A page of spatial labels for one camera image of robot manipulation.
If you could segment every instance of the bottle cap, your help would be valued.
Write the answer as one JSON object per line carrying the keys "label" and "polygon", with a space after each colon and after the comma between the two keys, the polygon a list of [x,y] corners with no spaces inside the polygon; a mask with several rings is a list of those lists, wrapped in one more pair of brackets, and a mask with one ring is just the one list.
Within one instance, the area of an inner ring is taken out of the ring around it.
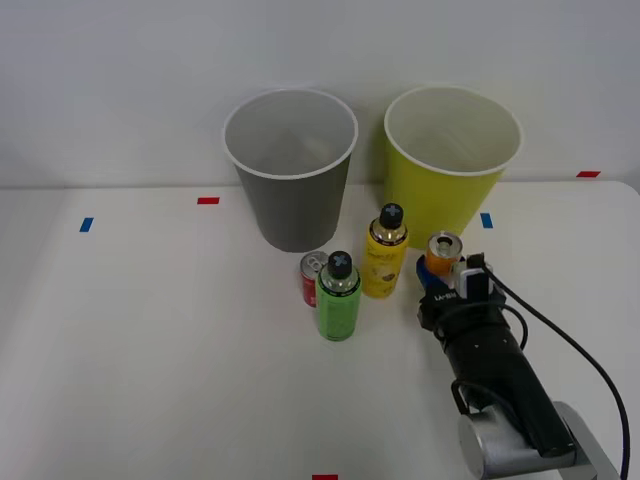
{"label": "bottle cap", "polygon": [[397,203],[387,203],[380,211],[380,225],[389,230],[395,230],[402,225],[404,212]]}
{"label": "bottle cap", "polygon": [[342,280],[351,275],[353,265],[351,264],[351,256],[347,252],[338,250],[329,255],[329,275],[337,280]]}

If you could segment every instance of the gray paper cup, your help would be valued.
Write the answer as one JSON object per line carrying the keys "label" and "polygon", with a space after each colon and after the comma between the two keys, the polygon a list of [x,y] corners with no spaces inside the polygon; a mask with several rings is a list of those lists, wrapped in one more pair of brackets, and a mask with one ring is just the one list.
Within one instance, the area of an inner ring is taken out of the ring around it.
{"label": "gray paper cup", "polygon": [[275,90],[237,107],[222,131],[264,238],[308,252],[336,231],[358,122],[341,100]]}

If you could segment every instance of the cup rim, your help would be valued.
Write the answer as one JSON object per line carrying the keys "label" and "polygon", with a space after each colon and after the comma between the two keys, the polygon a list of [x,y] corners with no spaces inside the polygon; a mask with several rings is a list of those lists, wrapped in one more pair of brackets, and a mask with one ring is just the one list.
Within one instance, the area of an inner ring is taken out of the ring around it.
{"label": "cup rim", "polygon": [[[329,165],[326,165],[326,166],[324,166],[322,168],[319,168],[318,170],[313,170],[311,172],[306,172],[306,173],[299,173],[297,175],[274,175],[274,174],[271,174],[271,173],[260,172],[258,170],[254,170],[253,168],[247,167],[242,162],[240,162],[231,153],[231,151],[229,150],[229,146],[227,145],[227,128],[229,127],[229,122],[231,122],[231,119],[235,116],[235,114],[241,108],[244,108],[249,103],[251,103],[254,100],[257,100],[257,99],[259,99],[261,97],[266,97],[267,95],[272,95],[274,93],[279,93],[279,92],[304,92],[304,93],[312,93],[312,94],[315,94],[315,95],[322,95],[324,97],[330,98],[331,100],[336,102],[338,105],[340,105],[349,114],[349,116],[351,118],[351,121],[353,122],[353,139],[351,140],[351,144],[349,145],[347,150],[340,157],[338,157],[337,160],[331,162]],[[225,119],[224,125],[222,127],[222,145],[223,145],[223,148],[224,148],[224,152],[231,159],[233,164],[236,167],[241,168],[245,172],[248,172],[248,173],[250,173],[252,175],[255,175],[255,176],[258,176],[258,177],[268,178],[270,180],[301,180],[303,178],[315,177],[317,175],[325,173],[325,172],[337,167],[343,161],[345,161],[347,158],[349,158],[349,156],[353,152],[353,149],[354,149],[354,147],[356,145],[356,141],[357,140],[358,140],[358,120],[356,119],[356,116],[353,113],[353,111],[351,110],[351,108],[349,107],[349,105],[347,105],[345,102],[340,100],[335,95],[331,95],[330,93],[326,93],[326,92],[323,92],[321,90],[315,90],[313,88],[276,88],[276,89],[268,90],[266,92],[259,93],[257,95],[253,95],[252,97],[248,98],[244,102],[240,103],[240,105],[238,105],[237,107],[235,107],[231,111],[231,113]]]}
{"label": "cup rim", "polygon": [[[403,98],[405,98],[405,97],[407,97],[409,95],[412,95],[414,93],[421,92],[423,90],[435,90],[435,89],[461,90],[461,91],[463,91],[465,93],[470,93],[472,95],[475,95],[475,96],[478,96],[478,97],[482,98],[483,100],[491,102],[491,103],[497,105],[498,107],[500,107],[502,110],[504,110],[505,113],[507,115],[509,115],[509,117],[511,117],[511,119],[515,123],[516,128],[518,130],[518,136],[520,137],[519,138],[519,143],[518,143],[518,148],[513,153],[513,155],[511,155],[511,157],[509,157],[508,160],[504,161],[500,165],[497,165],[495,167],[492,167],[492,168],[489,168],[489,169],[486,169],[486,170],[478,170],[478,171],[474,171],[474,172],[457,172],[457,171],[454,171],[454,170],[446,170],[444,168],[434,167],[432,165],[428,165],[427,163],[418,160],[417,158],[413,157],[412,155],[409,155],[402,147],[400,147],[400,145],[398,145],[398,143],[393,138],[393,135],[391,135],[391,132],[389,131],[389,117],[391,116],[391,112],[392,112],[393,108]],[[484,95],[482,95],[482,94],[480,94],[480,93],[478,93],[478,92],[476,92],[476,91],[474,91],[472,89],[469,89],[469,88],[466,88],[466,87],[457,86],[457,85],[448,85],[448,84],[422,85],[420,87],[416,87],[416,88],[413,88],[411,90],[408,90],[408,91],[404,92],[403,94],[401,94],[399,97],[397,97],[387,107],[387,111],[384,114],[384,133],[385,133],[387,139],[389,140],[389,142],[391,142],[391,145],[393,145],[393,148],[395,148],[398,152],[400,152],[400,154],[402,154],[402,156],[405,157],[410,162],[414,163],[415,165],[419,166],[420,168],[426,168],[427,170],[431,170],[432,172],[442,173],[444,175],[451,175],[451,176],[456,176],[456,177],[481,177],[481,176],[484,176],[484,175],[489,175],[491,173],[500,172],[500,171],[504,170],[507,167],[507,165],[509,165],[509,163],[511,163],[513,161],[513,159],[515,157],[518,156],[518,154],[522,151],[522,148],[523,148],[523,145],[524,145],[524,133],[523,133],[523,130],[522,130],[522,125],[520,125],[520,122],[515,117],[515,115],[513,115],[513,113],[511,113],[511,111],[509,111],[506,107],[502,106],[500,103],[496,102],[495,100],[492,100],[491,98],[485,97]]]}

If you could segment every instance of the blue tape marker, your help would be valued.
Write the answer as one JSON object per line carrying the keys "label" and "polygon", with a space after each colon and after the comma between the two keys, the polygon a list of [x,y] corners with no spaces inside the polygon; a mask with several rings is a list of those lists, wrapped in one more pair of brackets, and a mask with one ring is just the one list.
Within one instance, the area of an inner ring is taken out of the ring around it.
{"label": "blue tape marker", "polygon": [[480,219],[482,220],[482,226],[484,228],[493,228],[493,222],[491,221],[491,215],[488,213],[481,213]]}
{"label": "blue tape marker", "polygon": [[82,221],[82,226],[80,227],[80,233],[87,233],[91,228],[91,224],[93,223],[93,217],[87,217]]}

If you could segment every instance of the yellow spray bottle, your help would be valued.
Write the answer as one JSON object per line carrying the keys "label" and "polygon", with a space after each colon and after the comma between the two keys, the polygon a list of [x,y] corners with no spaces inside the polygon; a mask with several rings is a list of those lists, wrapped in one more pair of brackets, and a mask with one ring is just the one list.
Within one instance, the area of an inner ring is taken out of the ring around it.
{"label": "yellow spray bottle", "polygon": [[396,286],[409,245],[403,216],[400,205],[387,203],[369,225],[361,269],[362,291],[369,297],[388,297]]}

